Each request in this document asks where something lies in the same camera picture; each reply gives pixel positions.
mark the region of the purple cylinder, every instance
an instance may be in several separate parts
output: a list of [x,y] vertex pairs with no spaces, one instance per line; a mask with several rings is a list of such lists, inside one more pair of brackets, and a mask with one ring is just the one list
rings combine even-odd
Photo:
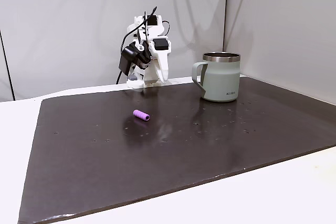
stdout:
[[133,111],[133,115],[135,115],[136,117],[144,120],[144,121],[148,121],[149,120],[149,115],[146,114],[146,113],[143,113],[142,111],[140,110],[134,110]]

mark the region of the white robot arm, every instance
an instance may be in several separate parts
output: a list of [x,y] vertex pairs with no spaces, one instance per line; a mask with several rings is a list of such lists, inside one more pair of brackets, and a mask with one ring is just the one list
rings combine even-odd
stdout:
[[155,10],[149,17],[146,12],[134,17],[134,24],[127,28],[127,35],[134,39],[122,50],[119,68],[128,76],[127,84],[132,88],[161,86],[168,79],[171,42],[163,35],[165,21],[154,15]]

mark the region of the table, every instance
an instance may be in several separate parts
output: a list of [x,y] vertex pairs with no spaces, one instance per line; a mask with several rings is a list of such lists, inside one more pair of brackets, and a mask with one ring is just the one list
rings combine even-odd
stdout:
[[[124,89],[126,84],[72,89],[0,103],[2,223],[17,223],[41,101]],[[66,223],[334,223],[335,185],[336,147]]]

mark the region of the white wall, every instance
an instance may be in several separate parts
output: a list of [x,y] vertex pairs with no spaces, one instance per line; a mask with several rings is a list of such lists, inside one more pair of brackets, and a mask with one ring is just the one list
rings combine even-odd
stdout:
[[6,68],[2,43],[0,41],[0,102],[12,101],[12,91],[9,84],[9,78]]
[[242,73],[336,104],[335,0],[240,1],[227,0],[225,48]]
[[225,0],[0,0],[17,98],[114,84],[127,27],[155,5],[171,23],[170,78],[190,76],[202,53],[222,49]]

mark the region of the gray mug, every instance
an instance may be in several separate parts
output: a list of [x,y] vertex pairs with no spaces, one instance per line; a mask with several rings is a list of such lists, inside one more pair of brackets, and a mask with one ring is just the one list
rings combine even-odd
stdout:
[[[203,62],[193,65],[193,82],[202,90],[202,98],[212,102],[230,102],[238,97],[240,55],[229,52],[208,52]],[[201,83],[197,69],[202,67]]]

